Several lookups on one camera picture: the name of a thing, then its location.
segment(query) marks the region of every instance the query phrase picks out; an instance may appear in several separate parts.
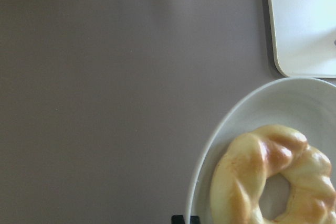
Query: bread ring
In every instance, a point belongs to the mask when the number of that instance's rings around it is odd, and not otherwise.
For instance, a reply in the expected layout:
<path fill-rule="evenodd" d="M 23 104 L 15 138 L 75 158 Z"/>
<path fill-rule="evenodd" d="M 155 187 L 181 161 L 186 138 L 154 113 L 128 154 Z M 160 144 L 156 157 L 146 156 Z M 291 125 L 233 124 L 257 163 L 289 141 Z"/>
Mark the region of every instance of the bread ring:
<path fill-rule="evenodd" d="M 259 199 L 266 179 L 281 173 L 291 184 L 286 211 L 270 221 Z M 262 126 L 238 136 L 218 162 L 210 188 L 214 224 L 335 224 L 331 164 L 300 132 Z"/>

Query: gray table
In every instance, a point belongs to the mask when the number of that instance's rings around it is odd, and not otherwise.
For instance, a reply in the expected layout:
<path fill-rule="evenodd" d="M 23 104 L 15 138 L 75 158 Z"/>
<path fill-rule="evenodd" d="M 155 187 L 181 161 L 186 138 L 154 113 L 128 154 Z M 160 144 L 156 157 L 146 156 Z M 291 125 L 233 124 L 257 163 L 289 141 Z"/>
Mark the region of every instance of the gray table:
<path fill-rule="evenodd" d="M 266 0 L 0 4 L 3 224 L 170 223 L 217 123 L 283 78 Z"/>

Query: donut hole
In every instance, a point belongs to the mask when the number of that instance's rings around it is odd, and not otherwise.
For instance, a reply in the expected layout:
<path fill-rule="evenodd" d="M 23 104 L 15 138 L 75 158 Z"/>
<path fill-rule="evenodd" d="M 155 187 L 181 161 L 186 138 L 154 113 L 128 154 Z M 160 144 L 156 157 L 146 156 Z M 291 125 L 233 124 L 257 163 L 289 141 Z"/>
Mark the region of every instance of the donut hole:
<path fill-rule="evenodd" d="M 281 174 L 268 178 L 259 200 L 262 216 L 273 220 L 285 212 L 289 191 L 290 184 Z"/>

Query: black object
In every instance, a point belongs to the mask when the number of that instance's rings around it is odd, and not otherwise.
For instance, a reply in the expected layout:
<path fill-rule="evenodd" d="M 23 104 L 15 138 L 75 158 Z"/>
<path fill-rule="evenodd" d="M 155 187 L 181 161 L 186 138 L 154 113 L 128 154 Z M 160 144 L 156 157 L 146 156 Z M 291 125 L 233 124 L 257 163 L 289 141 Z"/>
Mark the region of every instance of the black object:
<path fill-rule="evenodd" d="M 190 216 L 190 224 L 201 224 L 198 216 Z M 185 224 L 183 215 L 173 215 L 172 224 Z"/>

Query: twisted donut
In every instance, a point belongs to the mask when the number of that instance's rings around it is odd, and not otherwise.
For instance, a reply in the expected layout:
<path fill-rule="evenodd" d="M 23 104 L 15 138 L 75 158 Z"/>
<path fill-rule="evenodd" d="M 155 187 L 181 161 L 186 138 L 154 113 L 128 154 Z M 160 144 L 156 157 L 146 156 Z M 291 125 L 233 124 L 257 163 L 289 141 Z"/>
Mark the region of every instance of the twisted donut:
<path fill-rule="evenodd" d="M 286 211 L 270 221 L 259 199 L 266 179 L 281 173 L 291 184 Z M 266 125 L 237 137 L 217 164 L 210 188 L 214 224 L 335 224 L 331 164 L 300 132 Z"/>

